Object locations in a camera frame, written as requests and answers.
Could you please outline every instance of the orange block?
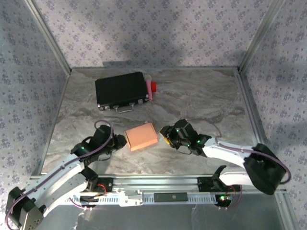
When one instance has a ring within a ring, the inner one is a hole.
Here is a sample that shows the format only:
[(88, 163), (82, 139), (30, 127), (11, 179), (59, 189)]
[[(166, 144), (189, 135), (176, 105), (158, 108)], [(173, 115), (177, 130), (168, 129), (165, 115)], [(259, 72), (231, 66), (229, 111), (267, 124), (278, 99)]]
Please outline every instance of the orange block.
[(145, 148), (158, 142), (158, 137), (152, 123), (127, 130), (125, 133), (131, 151)]

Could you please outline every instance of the red object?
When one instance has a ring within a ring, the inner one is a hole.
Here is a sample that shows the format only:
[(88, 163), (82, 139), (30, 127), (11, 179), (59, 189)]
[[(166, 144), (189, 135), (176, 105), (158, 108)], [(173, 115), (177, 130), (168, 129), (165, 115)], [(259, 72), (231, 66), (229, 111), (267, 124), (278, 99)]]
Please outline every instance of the red object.
[(103, 187), (104, 188), (104, 194), (106, 193), (106, 187), (103, 184), (97, 184), (97, 186)]
[(157, 83), (155, 81), (152, 81), (152, 92), (157, 92)]

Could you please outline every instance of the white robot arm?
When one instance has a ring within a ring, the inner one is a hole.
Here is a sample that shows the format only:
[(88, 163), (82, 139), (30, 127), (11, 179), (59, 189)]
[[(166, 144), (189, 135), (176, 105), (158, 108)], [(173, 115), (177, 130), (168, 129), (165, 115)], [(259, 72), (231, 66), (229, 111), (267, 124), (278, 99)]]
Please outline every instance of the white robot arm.
[[(227, 192), (232, 185), (253, 185), (272, 195), (287, 170), (262, 144), (248, 147), (221, 142), (208, 135), (197, 134), (186, 120), (165, 126), (160, 133), (175, 149), (186, 146), (195, 155), (218, 158), (238, 166), (220, 166), (212, 177), (198, 178), (200, 192)], [(88, 165), (102, 154), (111, 156), (125, 144), (125, 138), (114, 135), (111, 125), (100, 126), (93, 137), (77, 144), (66, 160), (51, 172), (23, 190), (16, 187), (9, 192), (6, 222), (10, 218), (21, 230), (35, 229), (61, 201), (75, 194), (83, 191), (96, 194), (112, 192), (109, 185), (113, 181), (101, 181)]]

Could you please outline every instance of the gray marble tabletop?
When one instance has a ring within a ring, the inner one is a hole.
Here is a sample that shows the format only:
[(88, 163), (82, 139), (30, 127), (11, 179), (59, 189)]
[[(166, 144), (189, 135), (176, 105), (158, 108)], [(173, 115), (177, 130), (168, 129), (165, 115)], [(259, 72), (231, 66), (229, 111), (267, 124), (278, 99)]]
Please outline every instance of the gray marble tabletop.
[[(153, 101), (136, 105), (133, 112), (117, 114), (99, 111), (94, 81), (99, 78), (141, 71), (157, 82)], [(207, 118), (221, 130), (224, 141), (255, 144), (246, 107), (232, 70), (213, 69), (73, 69), (64, 94), (42, 172), (47, 173), (70, 153), (75, 144), (95, 132), (94, 122), (105, 119), (116, 134), (152, 122), (156, 132), (177, 120)], [(197, 132), (215, 136), (215, 128), (205, 121), (191, 124)], [(166, 144), (158, 143), (131, 152), (128, 145), (108, 161), (93, 163), (98, 174), (212, 174), (225, 161), (195, 155), (183, 155)]]

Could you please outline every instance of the purple floral pattern wall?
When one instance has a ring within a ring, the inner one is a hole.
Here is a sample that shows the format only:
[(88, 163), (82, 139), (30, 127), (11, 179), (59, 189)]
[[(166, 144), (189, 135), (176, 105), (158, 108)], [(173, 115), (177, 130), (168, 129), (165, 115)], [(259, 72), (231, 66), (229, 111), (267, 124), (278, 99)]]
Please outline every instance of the purple floral pattern wall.
[(307, 2), (286, 0), (246, 76), (269, 146), (290, 168), (287, 185), (301, 229), (307, 229)]
[(22, 0), (0, 2), (0, 229), (43, 154), (66, 74)]
[(70, 67), (238, 66), (271, 0), (35, 0)]

